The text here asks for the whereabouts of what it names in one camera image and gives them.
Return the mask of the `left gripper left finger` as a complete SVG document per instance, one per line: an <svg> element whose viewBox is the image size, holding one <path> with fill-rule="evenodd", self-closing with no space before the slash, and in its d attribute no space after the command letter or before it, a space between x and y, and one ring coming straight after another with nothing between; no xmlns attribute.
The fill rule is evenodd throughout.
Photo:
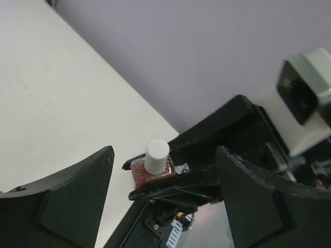
<svg viewBox="0 0 331 248"><path fill-rule="evenodd" d="M112 146L1 193L1 247L94 247L114 161Z"/></svg>

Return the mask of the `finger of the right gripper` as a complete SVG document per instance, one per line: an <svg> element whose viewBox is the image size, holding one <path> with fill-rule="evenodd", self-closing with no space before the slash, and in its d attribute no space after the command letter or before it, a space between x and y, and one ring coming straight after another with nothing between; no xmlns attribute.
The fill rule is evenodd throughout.
<svg viewBox="0 0 331 248"><path fill-rule="evenodd" d="M220 178L215 165L198 171L177 174L134 190L129 200L162 200L182 207L199 207L223 200Z"/></svg>

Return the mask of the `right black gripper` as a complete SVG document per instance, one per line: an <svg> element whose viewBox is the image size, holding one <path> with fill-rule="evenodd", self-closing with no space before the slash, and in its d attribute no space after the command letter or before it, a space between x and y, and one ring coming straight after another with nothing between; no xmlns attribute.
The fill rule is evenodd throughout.
<svg viewBox="0 0 331 248"><path fill-rule="evenodd" d="M262 107L237 95L198 124L168 142L175 167L215 171L216 150L224 146L252 164L285 175L286 148Z"/></svg>

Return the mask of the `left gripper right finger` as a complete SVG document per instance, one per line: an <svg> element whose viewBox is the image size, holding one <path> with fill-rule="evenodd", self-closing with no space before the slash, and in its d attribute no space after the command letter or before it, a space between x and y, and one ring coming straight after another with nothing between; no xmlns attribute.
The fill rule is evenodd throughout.
<svg viewBox="0 0 331 248"><path fill-rule="evenodd" d="M330 247L330 192L251 164L225 147L216 165L235 247Z"/></svg>

